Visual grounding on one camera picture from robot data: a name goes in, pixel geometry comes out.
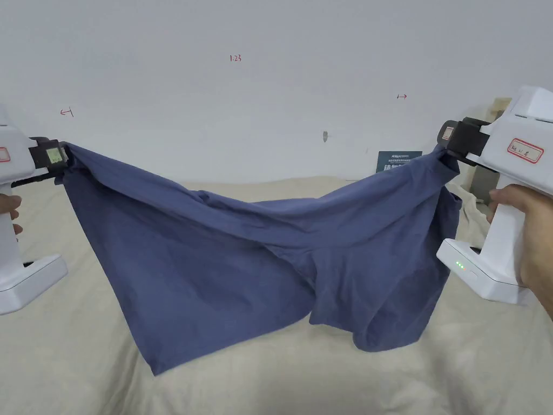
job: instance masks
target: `beige cloth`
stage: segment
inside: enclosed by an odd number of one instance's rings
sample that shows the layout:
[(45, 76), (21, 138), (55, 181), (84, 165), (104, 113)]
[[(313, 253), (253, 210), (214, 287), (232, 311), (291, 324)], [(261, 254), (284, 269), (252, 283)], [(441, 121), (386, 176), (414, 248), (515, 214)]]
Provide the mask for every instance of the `beige cloth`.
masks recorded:
[[(320, 196), (327, 177), (193, 185), (253, 201)], [(491, 303), (451, 276), (421, 340), (381, 353), (307, 319), (154, 377), (61, 186), (16, 189), (25, 259), (59, 252), (70, 273), (23, 310), (0, 316), (0, 413), (544, 414), (553, 412), (553, 336), (538, 304)], [(460, 239), (488, 229), (463, 198)], [(132, 261), (132, 257), (120, 258)]]

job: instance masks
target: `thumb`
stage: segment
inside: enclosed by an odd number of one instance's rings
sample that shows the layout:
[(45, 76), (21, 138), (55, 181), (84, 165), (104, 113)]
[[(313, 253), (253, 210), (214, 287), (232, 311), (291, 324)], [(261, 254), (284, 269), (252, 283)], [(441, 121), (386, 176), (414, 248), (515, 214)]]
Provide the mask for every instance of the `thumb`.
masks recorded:
[(523, 213), (528, 213), (545, 196), (537, 191), (518, 184), (510, 184), (503, 189), (494, 189), (489, 195), (495, 203), (509, 205)]

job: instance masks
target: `fabric fold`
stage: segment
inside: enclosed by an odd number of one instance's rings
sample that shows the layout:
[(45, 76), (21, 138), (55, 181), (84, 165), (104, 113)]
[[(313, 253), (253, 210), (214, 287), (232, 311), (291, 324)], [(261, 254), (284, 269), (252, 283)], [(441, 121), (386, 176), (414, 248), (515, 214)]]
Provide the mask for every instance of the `fabric fold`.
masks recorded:
[(417, 341), (448, 269), (457, 162), (436, 149), (318, 199), (245, 203), (67, 145), (63, 183), (155, 375), (292, 324)]

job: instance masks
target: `white wall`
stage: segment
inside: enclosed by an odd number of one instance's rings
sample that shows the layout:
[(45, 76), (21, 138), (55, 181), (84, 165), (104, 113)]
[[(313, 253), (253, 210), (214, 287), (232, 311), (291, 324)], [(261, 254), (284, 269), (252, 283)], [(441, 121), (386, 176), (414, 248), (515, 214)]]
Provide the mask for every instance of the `white wall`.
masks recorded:
[(429, 151), (443, 121), (521, 84), (553, 90), (552, 12), (550, 0), (2, 0), (0, 102), (30, 136), (174, 179), (361, 178), (378, 151)]

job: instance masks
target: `gripper handle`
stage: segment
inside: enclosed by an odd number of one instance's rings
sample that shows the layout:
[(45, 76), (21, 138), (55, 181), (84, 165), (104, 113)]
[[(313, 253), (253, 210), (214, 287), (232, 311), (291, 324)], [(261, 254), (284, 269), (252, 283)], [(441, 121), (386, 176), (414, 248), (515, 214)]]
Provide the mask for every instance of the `gripper handle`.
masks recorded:
[[(503, 189), (509, 184), (524, 185), (524, 183), (503, 174), (499, 176), (498, 189)], [(518, 272), (523, 248), (524, 218), (524, 213), (518, 209), (499, 205), (480, 252), (481, 259), (503, 275), (505, 281), (502, 282), (521, 285)]]
[[(0, 184), (0, 194), (12, 195), (11, 184)], [(9, 213), (0, 214), (0, 289), (13, 273), (23, 269), (12, 218)]]

